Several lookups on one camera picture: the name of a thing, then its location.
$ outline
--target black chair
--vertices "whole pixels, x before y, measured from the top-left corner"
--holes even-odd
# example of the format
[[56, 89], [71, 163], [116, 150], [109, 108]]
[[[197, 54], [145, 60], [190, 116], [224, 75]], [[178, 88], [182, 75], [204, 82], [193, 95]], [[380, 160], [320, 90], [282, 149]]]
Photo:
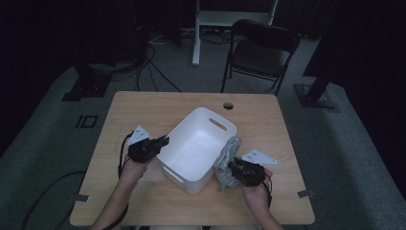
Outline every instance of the black chair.
[[[241, 36], [241, 41], [235, 47], [236, 35]], [[221, 93], [230, 69], [230, 78], [235, 71], [273, 81], [271, 89], [278, 84], [275, 91], [275, 96], [278, 96], [289, 61], [300, 43], [298, 34], [285, 28], [241, 19], [233, 24], [230, 38]]]

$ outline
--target white desk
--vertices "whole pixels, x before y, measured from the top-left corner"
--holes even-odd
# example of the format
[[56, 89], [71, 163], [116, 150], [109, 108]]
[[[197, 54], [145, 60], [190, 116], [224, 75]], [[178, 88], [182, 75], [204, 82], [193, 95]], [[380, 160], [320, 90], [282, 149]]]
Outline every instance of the white desk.
[[278, 0], [272, 2], [269, 13], [241, 11], [201, 11], [200, 0], [196, 0], [196, 25], [192, 64], [197, 66], [200, 60], [200, 26], [231, 27], [239, 19], [251, 19], [268, 25], [272, 24]]

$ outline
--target white plastic basket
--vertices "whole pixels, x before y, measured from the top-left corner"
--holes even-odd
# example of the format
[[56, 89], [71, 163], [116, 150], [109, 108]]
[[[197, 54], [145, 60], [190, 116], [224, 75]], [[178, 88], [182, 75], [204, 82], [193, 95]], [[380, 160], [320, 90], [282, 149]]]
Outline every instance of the white plastic basket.
[[213, 163], [227, 141], [237, 135], [232, 123], [199, 107], [169, 135], [157, 158], [162, 172], [188, 194], [198, 194], [214, 174]]

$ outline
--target wooden table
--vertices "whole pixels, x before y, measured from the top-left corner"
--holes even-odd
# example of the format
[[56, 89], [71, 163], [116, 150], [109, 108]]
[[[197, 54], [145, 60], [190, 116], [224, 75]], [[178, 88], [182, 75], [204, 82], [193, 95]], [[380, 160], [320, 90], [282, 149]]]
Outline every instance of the wooden table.
[[[232, 103], [234, 108], [223, 108]], [[278, 165], [264, 165], [274, 175], [271, 212], [281, 224], [309, 224], [314, 221], [278, 100], [273, 95], [118, 92], [111, 104], [99, 142], [71, 215], [74, 225], [91, 225], [112, 193], [122, 141], [137, 125], [150, 138], [169, 134], [187, 115], [206, 107], [237, 127], [242, 144], [237, 155], [257, 149], [278, 159]], [[218, 191], [216, 176], [197, 195], [189, 195], [164, 177], [158, 160], [133, 191], [124, 225], [253, 225], [240, 188]]]

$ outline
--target metal stand base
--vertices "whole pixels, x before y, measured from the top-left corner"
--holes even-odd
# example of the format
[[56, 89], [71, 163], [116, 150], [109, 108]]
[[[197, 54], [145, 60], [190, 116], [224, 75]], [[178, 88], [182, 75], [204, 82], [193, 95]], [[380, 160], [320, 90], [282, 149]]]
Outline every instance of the metal stand base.
[[337, 104], [333, 103], [327, 92], [323, 94], [317, 101], [311, 101], [307, 98], [306, 94], [311, 84], [293, 84], [296, 93], [298, 94], [299, 100], [301, 101], [302, 107], [317, 107], [317, 108], [327, 108], [329, 110], [337, 109]]
[[65, 93], [63, 102], [78, 102], [81, 98], [102, 98], [111, 80], [111, 75], [95, 74], [93, 82], [84, 86], [79, 77], [75, 82], [71, 92]]

